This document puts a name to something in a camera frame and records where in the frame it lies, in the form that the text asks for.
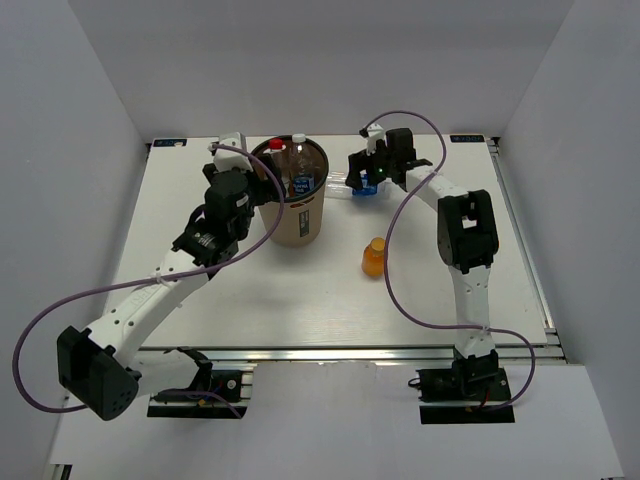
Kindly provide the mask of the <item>blue label water bottle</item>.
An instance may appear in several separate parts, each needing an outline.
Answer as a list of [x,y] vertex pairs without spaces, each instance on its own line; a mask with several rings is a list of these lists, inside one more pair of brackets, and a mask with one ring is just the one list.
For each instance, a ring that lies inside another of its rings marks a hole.
[[315,187],[315,166],[305,134],[292,136],[289,159],[293,193],[301,196],[311,192]]
[[382,188],[378,185],[369,183],[366,173],[360,174],[362,188],[356,190],[346,184],[347,175],[341,172],[331,172],[326,180],[326,193],[328,198],[347,200],[352,197],[369,197],[376,196],[382,192]]

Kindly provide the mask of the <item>red label water bottle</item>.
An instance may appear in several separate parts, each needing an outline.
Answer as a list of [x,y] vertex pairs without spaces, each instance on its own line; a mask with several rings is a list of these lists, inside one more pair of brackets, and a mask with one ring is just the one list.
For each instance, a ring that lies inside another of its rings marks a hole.
[[281,182],[283,184],[284,196],[290,196],[291,172],[288,159],[288,151],[284,141],[280,138],[271,138],[269,140],[269,154],[280,172]]

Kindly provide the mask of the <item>orange juice bottle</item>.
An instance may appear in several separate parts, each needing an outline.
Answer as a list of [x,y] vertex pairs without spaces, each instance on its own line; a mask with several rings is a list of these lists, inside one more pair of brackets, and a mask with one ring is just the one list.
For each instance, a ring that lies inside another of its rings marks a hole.
[[365,275],[372,278],[378,278],[384,274],[384,262],[385,239],[382,237],[375,237],[364,249],[361,269]]

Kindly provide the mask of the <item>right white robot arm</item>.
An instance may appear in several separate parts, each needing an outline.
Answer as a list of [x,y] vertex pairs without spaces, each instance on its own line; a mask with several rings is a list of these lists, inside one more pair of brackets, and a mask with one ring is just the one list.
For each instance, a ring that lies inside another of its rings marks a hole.
[[363,189],[386,180],[431,207],[437,215],[437,248],[448,267],[455,299],[457,358],[481,359],[495,352],[490,333],[488,284],[499,240],[490,194],[464,189],[417,157],[408,128],[384,130],[374,123],[360,131],[366,148],[348,157],[345,184]]

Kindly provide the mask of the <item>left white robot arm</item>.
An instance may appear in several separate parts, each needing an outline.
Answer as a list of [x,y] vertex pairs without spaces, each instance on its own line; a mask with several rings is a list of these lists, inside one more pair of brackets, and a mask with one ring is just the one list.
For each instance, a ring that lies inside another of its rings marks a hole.
[[192,293],[239,257],[254,210],[284,203],[279,174],[234,167],[219,171],[207,165],[204,202],[191,213],[183,232],[145,285],[83,330],[66,328],[56,342],[59,381],[85,407],[109,421],[134,399],[160,389],[178,389],[199,399],[211,387],[206,358],[193,349],[165,352],[158,366],[137,359],[150,334]]

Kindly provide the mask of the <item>brown bin with black rim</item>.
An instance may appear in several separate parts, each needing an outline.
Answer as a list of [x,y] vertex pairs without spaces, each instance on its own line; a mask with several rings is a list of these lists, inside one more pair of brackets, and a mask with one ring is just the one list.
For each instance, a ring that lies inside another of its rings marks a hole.
[[[266,154],[270,143],[280,139],[286,150],[292,149],[292,135],[281,135],[262,141],[252,150],[259,156]],[[310,244],[318,236],[322,225],[325,188],[329,173],[329,162],[326,152],[315,141],[306,138],[308,156],[314,163],[314,188],[302,194],[295,193],[285,199],[282,218],[270,236],[270,240],[285,247],[302,247]],[[263,225],[269,230],[275,225],[279,212],[279,203],[275,201],[258,207]]]

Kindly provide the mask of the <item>right blue corner marker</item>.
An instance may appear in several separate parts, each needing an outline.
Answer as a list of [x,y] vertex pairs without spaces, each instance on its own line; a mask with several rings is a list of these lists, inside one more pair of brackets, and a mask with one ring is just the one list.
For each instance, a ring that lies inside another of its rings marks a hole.
[[481,134],[450,134],[452,143],[485,143],[485,137]]

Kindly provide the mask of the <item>blue corner marker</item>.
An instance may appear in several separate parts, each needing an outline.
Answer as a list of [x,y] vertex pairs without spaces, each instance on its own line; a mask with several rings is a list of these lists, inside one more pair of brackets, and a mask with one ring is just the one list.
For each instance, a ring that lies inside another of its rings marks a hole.
[[165,138],[165,139],[155,139],[151,146],[153,148],[174,148],[174,147],[184,147],[187,144],[187,140],[183,138]]
[[481,134],[450,134],[452,143],[485,143],[485,137]]

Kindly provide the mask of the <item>left blue corner marker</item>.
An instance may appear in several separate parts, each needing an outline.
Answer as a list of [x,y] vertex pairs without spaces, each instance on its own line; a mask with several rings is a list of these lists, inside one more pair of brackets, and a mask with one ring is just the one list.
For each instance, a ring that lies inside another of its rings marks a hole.
[[187,140],[183,138],[165,138],[165,139],[155,139],[151,146],[153,148],[174,148],[174,147],[184,147],[187,144]]

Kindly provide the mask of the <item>aluminium table frame rail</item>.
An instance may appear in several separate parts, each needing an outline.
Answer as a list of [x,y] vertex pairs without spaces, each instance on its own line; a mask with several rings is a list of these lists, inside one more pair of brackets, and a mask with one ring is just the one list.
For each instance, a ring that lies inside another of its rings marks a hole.
[[[453,347],[410,348],[321,348],[321,349],[204,349],[198,351],[218,361],[421,361],[452,360]],[[497,348],[501,360],[529,360],[524,346],[507,345]],[[564,360],[559,345],[534,347],[536,360]]]

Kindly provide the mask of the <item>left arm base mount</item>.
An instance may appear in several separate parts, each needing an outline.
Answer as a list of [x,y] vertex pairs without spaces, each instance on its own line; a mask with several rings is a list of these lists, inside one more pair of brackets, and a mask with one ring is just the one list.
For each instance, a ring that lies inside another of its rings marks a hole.
[[148,418],[240,420],[251,397],[252,375],[248,367],[220,365],[192,348],[163,353],[189,359],[195,372],[188,385],[166,387],[150,395]]

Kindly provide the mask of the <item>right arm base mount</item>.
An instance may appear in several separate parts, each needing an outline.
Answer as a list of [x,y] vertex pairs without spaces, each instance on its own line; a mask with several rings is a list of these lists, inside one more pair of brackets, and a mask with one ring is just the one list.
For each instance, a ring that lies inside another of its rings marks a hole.
[[466,387],[452,368],[421,369],[407,381],[418,393],[422,425],[513,424],[511,405],[494,410],[511,399],[506,372],[499,368],[491,379]]

